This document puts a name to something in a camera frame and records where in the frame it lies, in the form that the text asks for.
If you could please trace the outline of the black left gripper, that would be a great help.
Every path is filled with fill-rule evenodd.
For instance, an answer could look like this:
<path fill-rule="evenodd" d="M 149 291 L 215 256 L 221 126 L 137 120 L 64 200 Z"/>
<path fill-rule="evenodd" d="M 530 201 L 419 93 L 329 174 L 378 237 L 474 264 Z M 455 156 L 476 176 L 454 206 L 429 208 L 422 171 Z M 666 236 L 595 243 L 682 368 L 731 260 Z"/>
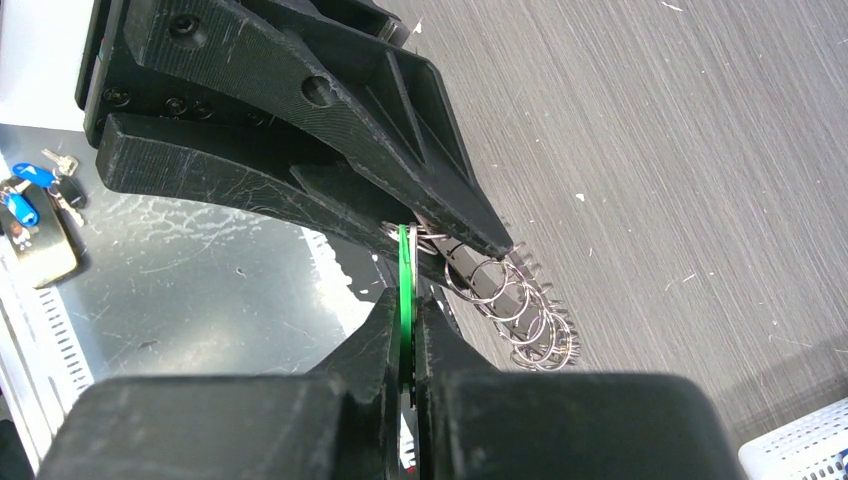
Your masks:
<path fill-rule="evenodd" d="M 440 72 L 403 49 L 409 34 L 371 1 L 97 1 L 75 100 L 100 178 L 391 260 L 388 225 L 424 218 L 501 257 L 512 239 Z M 307 134 L 253 129 L 274 118 Z"/>

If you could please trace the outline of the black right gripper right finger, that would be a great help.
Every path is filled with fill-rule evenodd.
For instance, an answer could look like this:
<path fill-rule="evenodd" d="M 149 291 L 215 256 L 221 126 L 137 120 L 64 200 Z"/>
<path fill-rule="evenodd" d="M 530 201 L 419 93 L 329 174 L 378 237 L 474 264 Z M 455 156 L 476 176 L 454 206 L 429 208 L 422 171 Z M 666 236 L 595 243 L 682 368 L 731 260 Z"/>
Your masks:
<path fill-rule="evenodd" d="M 739 479 L 692 381 L 637 372 L 501 371 L 437 301 L 414 326 L 424 479 Z"/>

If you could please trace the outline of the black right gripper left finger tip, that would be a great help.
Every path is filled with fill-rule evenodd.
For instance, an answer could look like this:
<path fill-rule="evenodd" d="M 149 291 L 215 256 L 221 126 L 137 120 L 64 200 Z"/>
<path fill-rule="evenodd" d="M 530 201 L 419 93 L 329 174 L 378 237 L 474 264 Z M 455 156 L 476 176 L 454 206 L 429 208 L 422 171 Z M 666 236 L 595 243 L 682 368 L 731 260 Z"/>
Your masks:
<path fill-rule="evenodd" d="M 301 375 L 116 377 L 76 401 L 42 479 L 394 479 L 398 293 Z"/>

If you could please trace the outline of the green key tag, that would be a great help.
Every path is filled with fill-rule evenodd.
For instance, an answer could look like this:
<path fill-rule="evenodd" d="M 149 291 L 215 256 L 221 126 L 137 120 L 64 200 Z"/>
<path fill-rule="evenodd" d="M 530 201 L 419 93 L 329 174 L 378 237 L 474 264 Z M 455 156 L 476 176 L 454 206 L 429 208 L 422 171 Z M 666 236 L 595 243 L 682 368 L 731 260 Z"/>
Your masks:
<path fill-rule="evenodd" d="M 417 226 L 398 226 L 398 291 L 400 321 L 400 380 L 405 388 L 414 385 L 414 340 L 417 297 Z"/>

